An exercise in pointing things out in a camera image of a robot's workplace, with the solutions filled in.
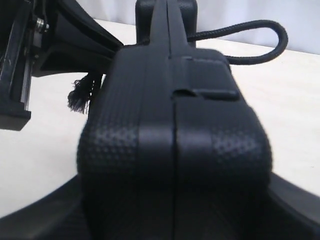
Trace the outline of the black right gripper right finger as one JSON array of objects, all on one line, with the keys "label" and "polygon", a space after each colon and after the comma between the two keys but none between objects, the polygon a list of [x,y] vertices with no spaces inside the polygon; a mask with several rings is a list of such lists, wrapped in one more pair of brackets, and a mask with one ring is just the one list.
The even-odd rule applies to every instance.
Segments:
[{"label": "black right gripper right finger", "polygon": [[307,227],[312,240],[320,238],[320,197],[283,179],[275,173],[270,176],[270,197],[289,215],[289,218]]}]

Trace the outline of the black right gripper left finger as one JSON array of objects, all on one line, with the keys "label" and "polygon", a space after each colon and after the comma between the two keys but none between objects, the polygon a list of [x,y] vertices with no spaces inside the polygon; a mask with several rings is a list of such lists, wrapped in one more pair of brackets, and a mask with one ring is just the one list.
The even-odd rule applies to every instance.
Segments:
[{"label": "black right gripper left finger", "polygon": [[44,198],[0,219],[2,240],[84,240],[82,193],[75,176]]}]

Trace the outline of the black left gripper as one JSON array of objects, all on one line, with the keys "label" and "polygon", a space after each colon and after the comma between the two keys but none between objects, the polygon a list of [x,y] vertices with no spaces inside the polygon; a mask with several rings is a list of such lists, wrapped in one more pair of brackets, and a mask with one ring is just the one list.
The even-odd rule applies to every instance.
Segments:
[{"label": "black left gripper", "polygon": [[0,128],[21,131],[31,119],[32,76],[105,74],[122,46],[75,0],[2,0]]}]

